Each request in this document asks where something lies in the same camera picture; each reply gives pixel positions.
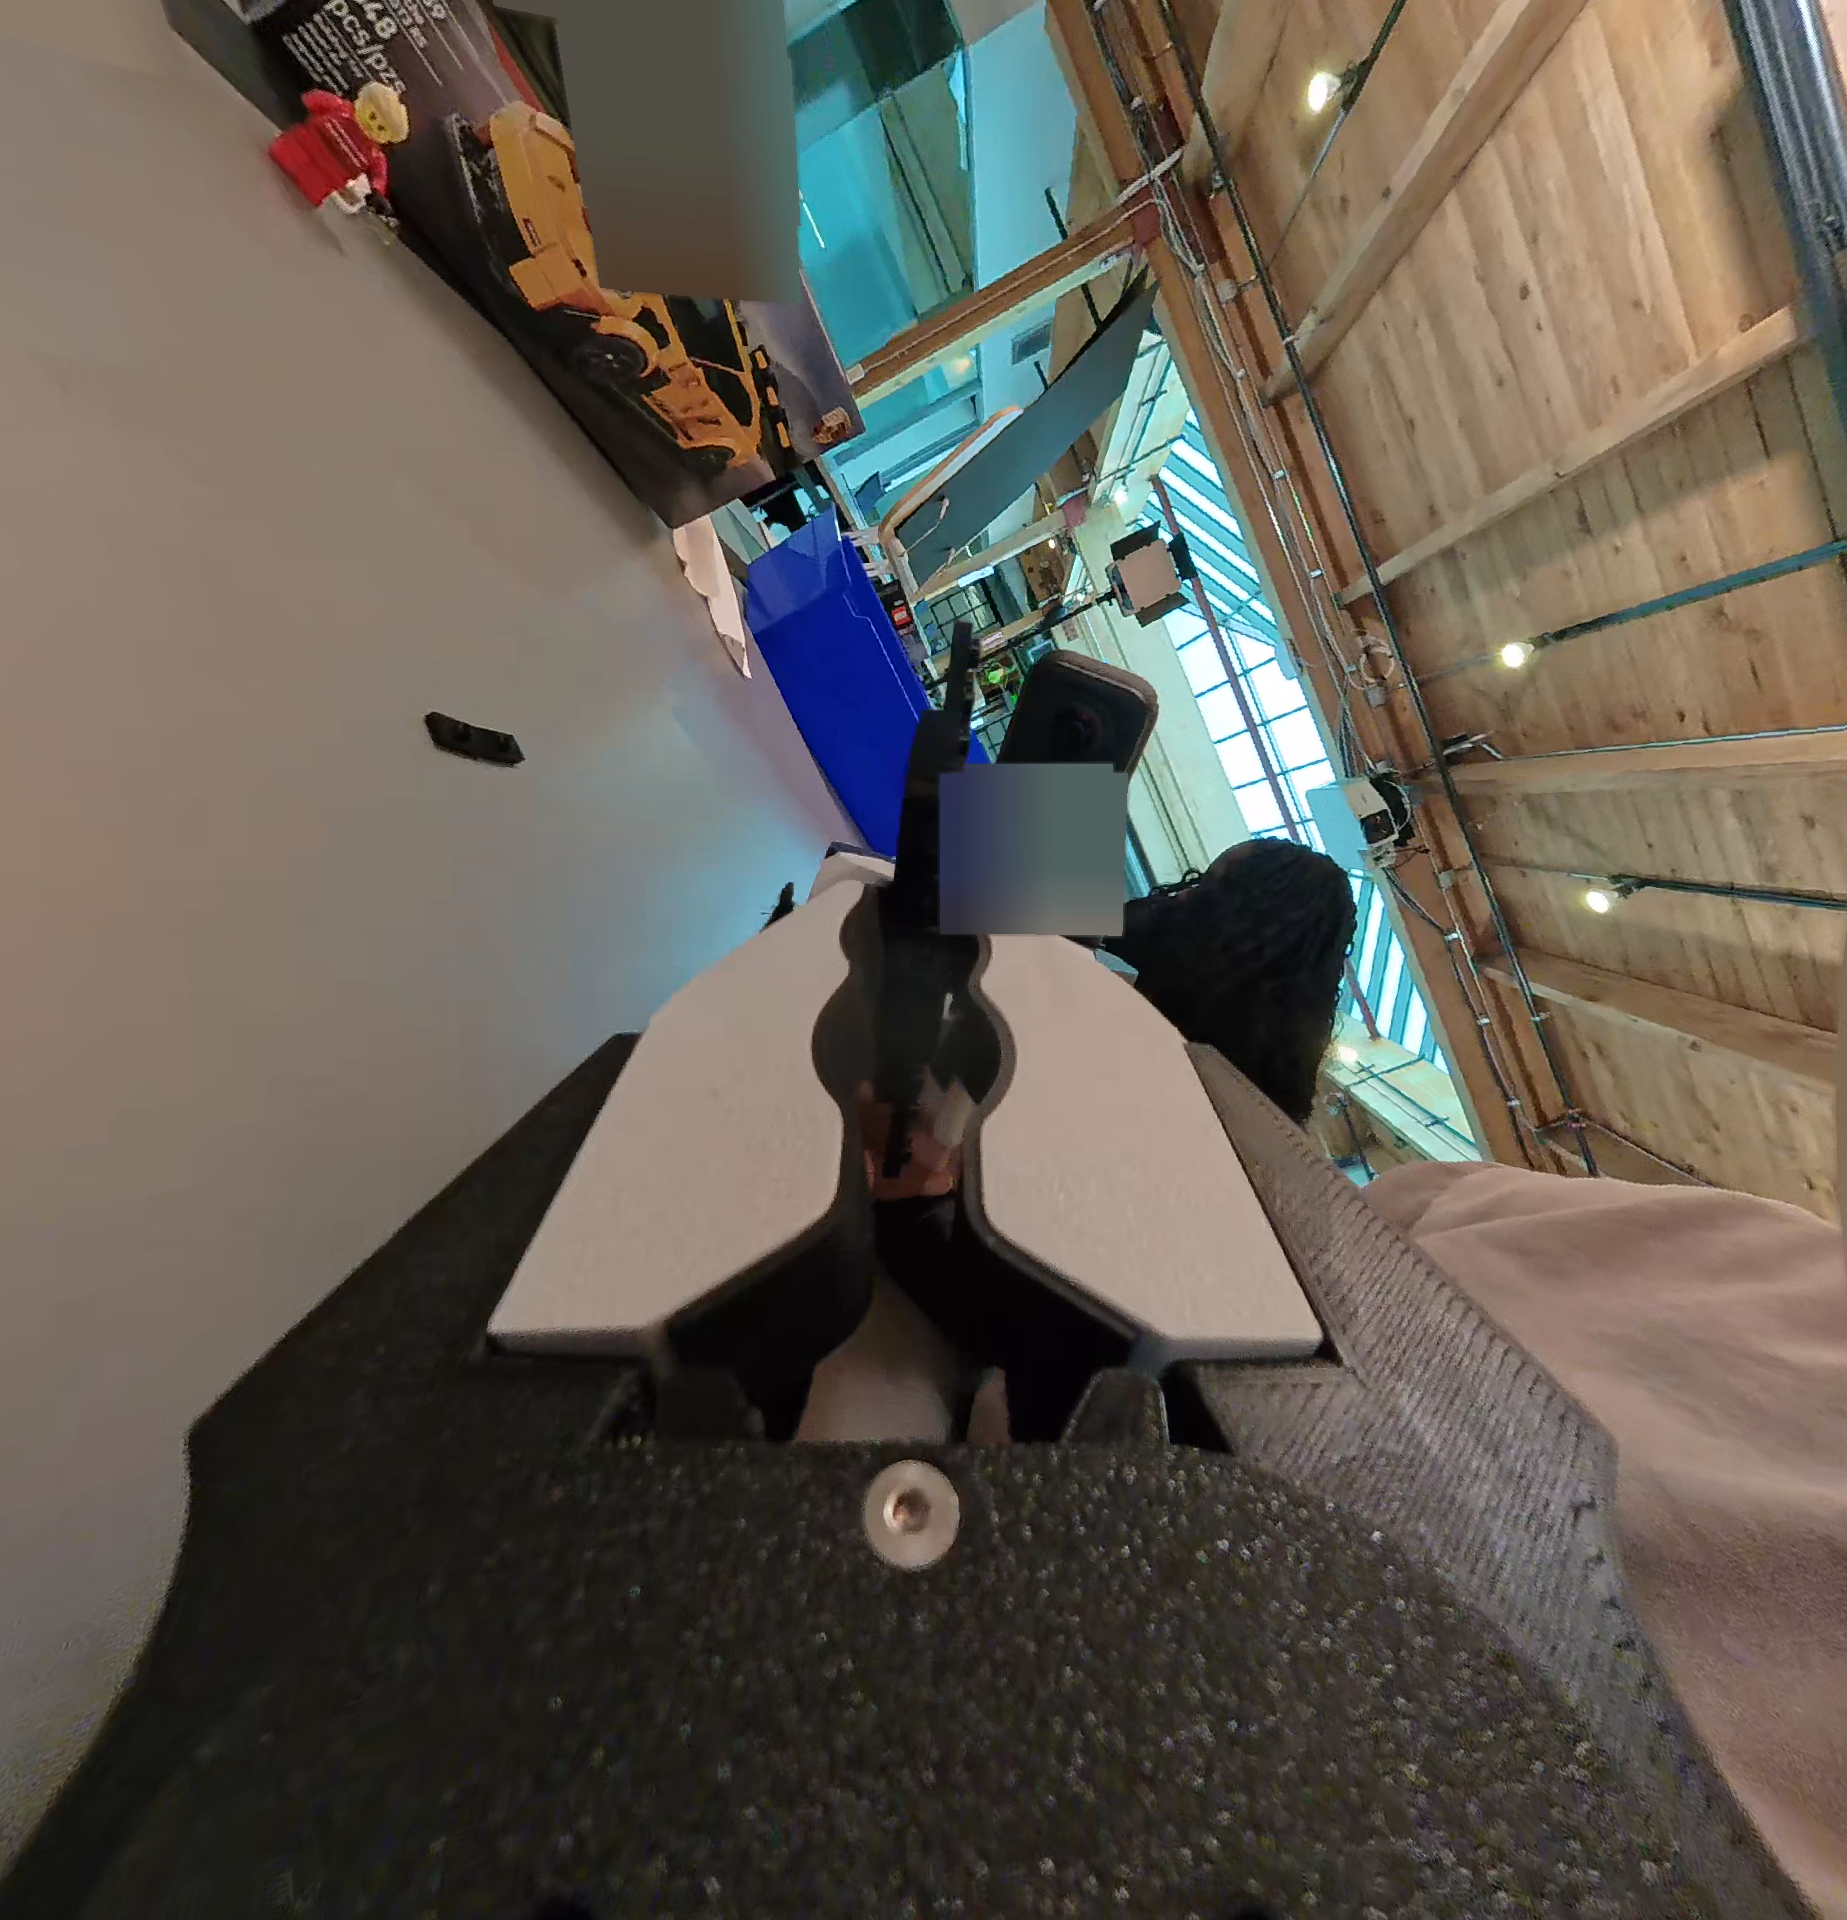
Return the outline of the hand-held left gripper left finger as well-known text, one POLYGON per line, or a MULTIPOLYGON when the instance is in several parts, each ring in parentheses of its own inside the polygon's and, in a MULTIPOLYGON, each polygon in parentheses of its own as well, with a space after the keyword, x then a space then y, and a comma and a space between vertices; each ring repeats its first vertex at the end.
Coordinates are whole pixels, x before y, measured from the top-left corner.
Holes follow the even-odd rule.
POLYGON ((532 1357, 828 1357, 871 1302, 864 994, 830 886, 635 1041, 486 1336, 532 1357))

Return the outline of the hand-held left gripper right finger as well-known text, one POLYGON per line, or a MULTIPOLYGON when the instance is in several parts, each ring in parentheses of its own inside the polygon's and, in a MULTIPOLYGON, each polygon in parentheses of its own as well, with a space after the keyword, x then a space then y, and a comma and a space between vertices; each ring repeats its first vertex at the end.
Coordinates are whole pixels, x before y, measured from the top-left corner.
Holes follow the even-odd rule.
POLYGON ((964 1153, 977 1232, 1135 1365, 1298 1362, 1320 1319, 1181 1033, 1086 948, 979 944, 1004 1069, 964 1153))

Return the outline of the black toy brick car chassis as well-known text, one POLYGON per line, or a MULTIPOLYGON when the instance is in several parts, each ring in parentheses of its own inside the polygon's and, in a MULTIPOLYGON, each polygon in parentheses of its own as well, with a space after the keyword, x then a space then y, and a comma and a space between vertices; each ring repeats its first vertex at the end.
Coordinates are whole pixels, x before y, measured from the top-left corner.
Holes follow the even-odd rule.
POLYGON ((983 944, 944 933, 941 795, 969 764, 977 641, 952 629, 944 708, 911 741, 894 873, 877 893, 879 973, 873 991, 873 1069, 864 1116, 871 1198, 929 1205, 957 1190, 969 1119, 1004 1072, 1004 1040, 975 994, 983 944))

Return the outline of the grey desk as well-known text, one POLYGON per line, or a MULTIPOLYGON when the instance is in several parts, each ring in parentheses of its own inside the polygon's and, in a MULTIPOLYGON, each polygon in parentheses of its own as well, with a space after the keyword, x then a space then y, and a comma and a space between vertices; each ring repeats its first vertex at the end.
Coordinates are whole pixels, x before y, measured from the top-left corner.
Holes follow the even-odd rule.
POLYGON ((0 4, 0 1876, 191 1426, 847 837, 670 531, 269 142, 161 4, 0 4))

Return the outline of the studio light panel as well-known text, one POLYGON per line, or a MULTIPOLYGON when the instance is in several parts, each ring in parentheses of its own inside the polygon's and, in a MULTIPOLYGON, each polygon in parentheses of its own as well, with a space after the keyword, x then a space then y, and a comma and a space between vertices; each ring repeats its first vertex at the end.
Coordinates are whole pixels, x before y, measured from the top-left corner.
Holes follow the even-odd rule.
POLYGON ((1111 600, 1132 621, 1162 621, 1184 609, 1197 586, 1188 538, 1166 526, 1141 526, 1112 542, 1107 584, 1111 600))

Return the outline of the small blue plastic bin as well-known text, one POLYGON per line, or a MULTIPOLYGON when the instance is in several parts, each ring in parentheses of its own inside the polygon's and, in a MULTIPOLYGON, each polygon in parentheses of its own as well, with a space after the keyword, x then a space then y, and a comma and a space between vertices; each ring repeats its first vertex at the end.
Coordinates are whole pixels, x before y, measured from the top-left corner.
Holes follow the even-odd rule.
POLYGON ((746 619, 847 837, 826 856, 896 856, 917 725, 934 713, 834 511, 750 563, 746 619))

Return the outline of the dark panel with wooden edge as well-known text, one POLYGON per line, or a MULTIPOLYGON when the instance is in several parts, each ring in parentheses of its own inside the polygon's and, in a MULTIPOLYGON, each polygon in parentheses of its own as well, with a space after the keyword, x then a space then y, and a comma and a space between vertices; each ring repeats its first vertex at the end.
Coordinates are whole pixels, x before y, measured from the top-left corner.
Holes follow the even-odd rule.
POLYGON ((877 542, 909 600, 924 600, 941 570, 1124 397, 1152 303, 1152 281, 1132 286, 1034 404, 985 420, 886 512, 877 542))

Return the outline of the toy set box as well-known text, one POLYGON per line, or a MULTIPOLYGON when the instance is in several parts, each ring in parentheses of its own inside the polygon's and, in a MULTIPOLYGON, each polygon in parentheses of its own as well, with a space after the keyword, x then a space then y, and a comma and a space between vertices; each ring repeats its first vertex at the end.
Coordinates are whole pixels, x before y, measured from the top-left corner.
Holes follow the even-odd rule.
POLYGON ((809 287, 770 303, 611 286, 605 217, 617 203, 581 179, 548 20, 469 2, 165 2, 164 13, 263 111, 273 138, 302 118, 311 88, 351 99, 368 82, 395 87, 410 114, 391 151, 395 226, 311 208, 315 219, 334 239, 413 254, 666 526, 731 504, 801 526, 798 493, 821 493, 817 461, 862 431, 815 301, 809 287))

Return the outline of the red toy minifigure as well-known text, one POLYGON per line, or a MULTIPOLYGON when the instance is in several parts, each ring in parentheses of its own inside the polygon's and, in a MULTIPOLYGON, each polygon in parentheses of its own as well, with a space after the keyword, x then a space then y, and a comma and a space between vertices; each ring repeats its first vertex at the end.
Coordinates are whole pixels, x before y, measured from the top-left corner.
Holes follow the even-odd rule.
POLYGON ((391 151, 410 134, 404 95, 368 82, 351 99, 311 88, 300 106, 302 118, 269 144, 274 167, 314 210, 366 213, 393 228, 391 151))

